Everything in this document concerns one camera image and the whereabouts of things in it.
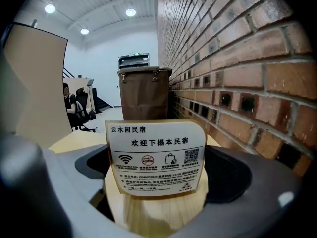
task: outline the metal clip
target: metal clip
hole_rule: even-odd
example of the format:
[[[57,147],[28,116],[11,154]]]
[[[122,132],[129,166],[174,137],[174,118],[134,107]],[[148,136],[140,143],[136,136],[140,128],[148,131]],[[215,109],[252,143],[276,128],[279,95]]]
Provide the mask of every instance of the metal clip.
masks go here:
[[[125,73],[122,73],[122,74],[121,74],[121,76],[122,76],[122,80],[121,80],[121,82],[122,82],[122,83],[125,83],[125,82],[126,82],[126,81],[125,81],[125,79],[124,79],[124,77],[125,77]]]
[[[152,81],[154,82],[154,81],[157,81],[157,80],[158,80],[158,79],[156,78],[157,72],[156,72],[156,71],[153,71],[153,74],[154,74],[154,78],[152,78]]]

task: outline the brown paper bag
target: brown paper bag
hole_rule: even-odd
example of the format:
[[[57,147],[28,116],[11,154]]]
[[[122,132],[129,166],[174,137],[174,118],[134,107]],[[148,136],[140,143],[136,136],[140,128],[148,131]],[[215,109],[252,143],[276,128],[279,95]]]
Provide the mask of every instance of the brown paper bag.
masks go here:
[[[170,68],[127,68],[117,73],[124,120],[167,119]]]

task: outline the wooden table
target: wooden table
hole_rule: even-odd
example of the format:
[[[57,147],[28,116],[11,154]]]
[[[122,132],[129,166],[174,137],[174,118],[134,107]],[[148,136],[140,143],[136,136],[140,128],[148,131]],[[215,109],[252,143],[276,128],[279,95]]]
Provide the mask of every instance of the wooden table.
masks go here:
[[[106,144],[105,135],[75,131],[49,149],[63,153],[98,144]],[[209,135],[207,144],[219,146]],[[117,225],[145,237],[167,237],[202,210],[208,192],[208,180],[206,171],[203,170],[195,192],[159,199],[142,198],[120,194],[110,167],[105,177],[105,191]]]

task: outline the white sign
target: white sign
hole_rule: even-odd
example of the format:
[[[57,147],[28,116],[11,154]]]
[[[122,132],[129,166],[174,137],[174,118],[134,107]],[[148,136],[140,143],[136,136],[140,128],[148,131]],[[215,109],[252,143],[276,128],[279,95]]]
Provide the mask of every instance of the white sign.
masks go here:
[[[112,170],[127,194],[163,196],[195,190],[206,134],[195,122],[106,121]]]

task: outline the floor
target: floor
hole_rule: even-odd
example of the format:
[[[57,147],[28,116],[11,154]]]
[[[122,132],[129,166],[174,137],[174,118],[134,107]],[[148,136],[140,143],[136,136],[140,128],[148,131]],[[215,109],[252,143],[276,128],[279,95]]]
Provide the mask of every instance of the floor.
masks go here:
[[[122,108],[110,108],[96,114],[96,119],[85,124],[87,128],[98,128],[96,132],[106,134],[106,120],[123,120]]]

